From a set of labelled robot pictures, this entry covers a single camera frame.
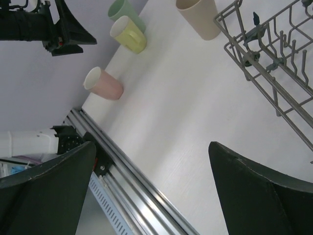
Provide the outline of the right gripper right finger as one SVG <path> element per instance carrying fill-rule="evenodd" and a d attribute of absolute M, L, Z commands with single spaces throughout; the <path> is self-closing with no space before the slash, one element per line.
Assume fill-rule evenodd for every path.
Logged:
<path fill-rule="evenodd" d="M 254 162 L 219 142 L 208 147 L 230 235 L 311 235 L 313 185 Z"/>

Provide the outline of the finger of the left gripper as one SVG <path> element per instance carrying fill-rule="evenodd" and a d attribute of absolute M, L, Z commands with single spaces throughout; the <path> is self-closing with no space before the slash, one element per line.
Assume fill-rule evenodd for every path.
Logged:
<path fill-rule="evenodd" d="M 55 0 L 59 13 L 56 28 L 63 45 L 96 45 L 97 40 L 76 20 L 64 0 Z"/>

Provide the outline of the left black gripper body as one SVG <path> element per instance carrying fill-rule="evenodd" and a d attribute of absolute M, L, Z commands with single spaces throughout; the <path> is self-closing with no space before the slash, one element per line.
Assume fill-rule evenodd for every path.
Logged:
<path fill-rule="evenodd" d="M 58 37 L 59 34 L 55 25 L 56 23 L 54 23 L 52 19 L 50 6 L 51 3 L 48 0 L 44 0 L 40 6 L 40 13 L 47 19 L 49 32 L 48 40 L 43 41 L 44 48 L 49 51 L 52 56 L 83 53 L 83 49 L 80 45 L 63 45 L 62 39 Z"/>

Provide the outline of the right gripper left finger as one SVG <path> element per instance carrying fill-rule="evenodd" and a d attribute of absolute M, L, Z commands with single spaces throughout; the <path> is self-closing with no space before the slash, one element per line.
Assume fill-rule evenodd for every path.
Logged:
<path fill-rule="evenodd" d="M 96 147 L 86 142 L 52 160 L 0 180 L 2 235 L 76 233 Z"/>

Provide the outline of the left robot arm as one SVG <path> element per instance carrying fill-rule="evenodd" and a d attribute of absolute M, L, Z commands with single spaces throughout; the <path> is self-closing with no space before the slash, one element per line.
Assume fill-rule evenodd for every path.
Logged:
<path fill-rule="evenodd" d="M 59 14 L 53 22 L 50 1 L 37 1 L 28 12 L 25 5 L 12 5 L 10 0 L 0 2 L 1 41 L 40 41 L 52 56 L 83 53 L 81 45 L 95 45 L 97 40 L 77 21 L 63 0 L 56 0 Z"/>

